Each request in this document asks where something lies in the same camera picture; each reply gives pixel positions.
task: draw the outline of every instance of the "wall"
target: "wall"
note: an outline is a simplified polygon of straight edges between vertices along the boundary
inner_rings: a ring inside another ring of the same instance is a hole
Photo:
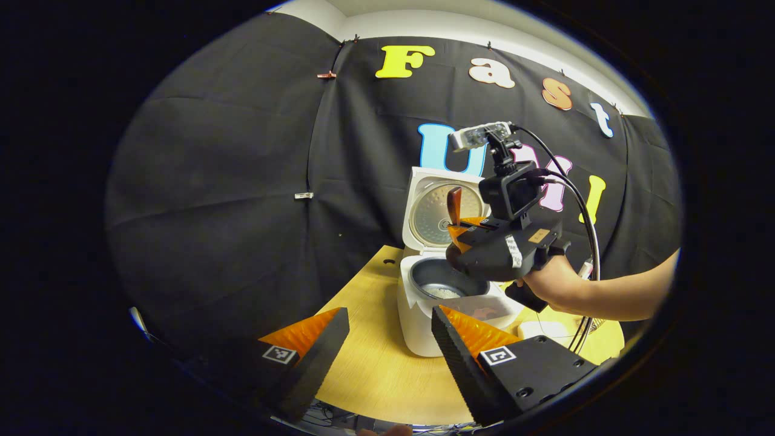
[[[515,12],[521,21],[532,19],[523,32],[503,24],[473,16],[428,10],[395,10],[370,12],[347,17],[325,0],[293,0],[284,3],[280,12],[304,19],[338,40],[379,36],[431,36],[492,46],[499,50],[530,59],[553,70],[562,69],[566,76],[599,94],[624,114],[653,118],[648,105],[610,65],[586,51],[592,66],[578,56],[547,42],[573,43],[563,33],[552,29],[531,16]],[[573,51],[580,52],[576,45]]]

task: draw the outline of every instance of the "screw hole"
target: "screw hole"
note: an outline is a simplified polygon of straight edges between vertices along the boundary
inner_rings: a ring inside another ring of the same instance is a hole
[[[525,398],[526,396],[529,396],[531,393],[532,393],[532,388],[530,387],[522,388],[517,391],[517,396],[521,398]]]

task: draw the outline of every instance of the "white ceiling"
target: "white ceiling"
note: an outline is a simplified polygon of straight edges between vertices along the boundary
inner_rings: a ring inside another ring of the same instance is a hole
[[[539,34],[546,42],[566,46],[569,38],[558,34],[559,30],[539,21],[535,16],[519,11],[506,3],[495,0],[326,0],[345,16],[357,16],[370,12],[421,9],[444,11],[473,16],[513,27],[532,35]]]

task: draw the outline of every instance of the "blue letter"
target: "blue letter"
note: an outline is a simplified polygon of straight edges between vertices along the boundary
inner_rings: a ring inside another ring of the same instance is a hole
[[[420,166],[449,171],[446,167],[446,138],[455,130],[443,124],[420,124],[417,131],[422,135]],[[482,176],[484,171],[484,152],[486,147],[474,148],[468,152],[468,166],[463,174]]]

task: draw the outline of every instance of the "black fabric backdrop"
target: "black fabric backdrop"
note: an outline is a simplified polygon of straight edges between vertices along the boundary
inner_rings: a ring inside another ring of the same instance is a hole
[[[429,45],[436,54],[410,78],[376,78],[385,45]],[[473,80],[475,57],[505,64],[517,85]],[[329,69],[336,79],[316,77]],[[543,100],[544,78],[568,85],[571,110]],[[613,138],[602,135],[591,102],[610,116]],[[570,159],[583,195],[590,175],[605,180],[596,222],[604,279],[645,271],[678,248],[677,173],[653,120],[620,117],[575,81],[513,54],[405,36],[340,47],[313,25],[274,13],[182,64],[129,125],[106,218],[126,291],[152,329],[191,353],[309,317],[382,245],[403,247],[418,126],[496,120],[528,127]],[[545,167],[538,144],[520,139]],[[448,151],[449,169],[466,163]],[[486,161],[482,175],[491,174]],[[307,191],[312,200],[293,199]],[[590,255],[586,234],[568,194],[563,202],[568,257],[578,268]]]

